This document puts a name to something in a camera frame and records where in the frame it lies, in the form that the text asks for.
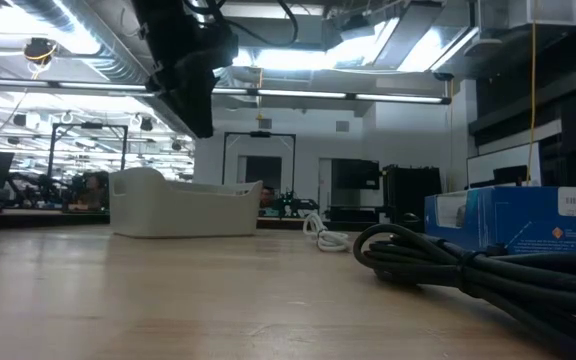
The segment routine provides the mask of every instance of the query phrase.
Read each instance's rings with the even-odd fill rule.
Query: coiled cable
[[[395,236],[363,250],[370,238],[383,233]],[[488,256],[381,224],[357,237],[353,254],[382,280],[456,287],[486,300],[566,357],[576,357],[576,253]]]
[[[350,251],[352,248],[347,234],[328,231],[328,228],[316,213],[310,213],[306,216],[303,230],[308,239],[317,244],[317,247],[321,251],[341,252]]]

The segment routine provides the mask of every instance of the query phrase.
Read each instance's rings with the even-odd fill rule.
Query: desk
[[[0,231],[0,359],[549,359],[458,291],[402,291],[300,232]]]

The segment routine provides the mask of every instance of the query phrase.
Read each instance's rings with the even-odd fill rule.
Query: table surface
[[[493,306],[380,283],[296,231],[0,231],[0,360],[549,358]]]

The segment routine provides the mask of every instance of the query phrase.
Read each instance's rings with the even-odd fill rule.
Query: blue box
[[[488,187],[426,197],[426,234],[469,250],[576,252],[576,188]]]

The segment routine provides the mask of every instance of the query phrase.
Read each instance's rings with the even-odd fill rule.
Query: black pole
[[[221,185],[225,184],[226,180],[226,141],[228,140],[228,136],[230,136],[229,132],[224,133],[224,152],[221,156]]]
[[[122,126],[122,129],[124,129],[124,141],[123,141],[123,147],[121,149],[121,170],[123,170],[126,167],[126,150],[128,147],[128,126]]]
[[[57,128],[60,124],[52,124],[52,135],[50,136],[50,153],[48,155],[48,179],[52,179],[52,162],[55,159],[55,143],[57,142]]]
[[[291,190],[295,192],[295,157],[297,154],[297,135],[292,135],[292,187]]]

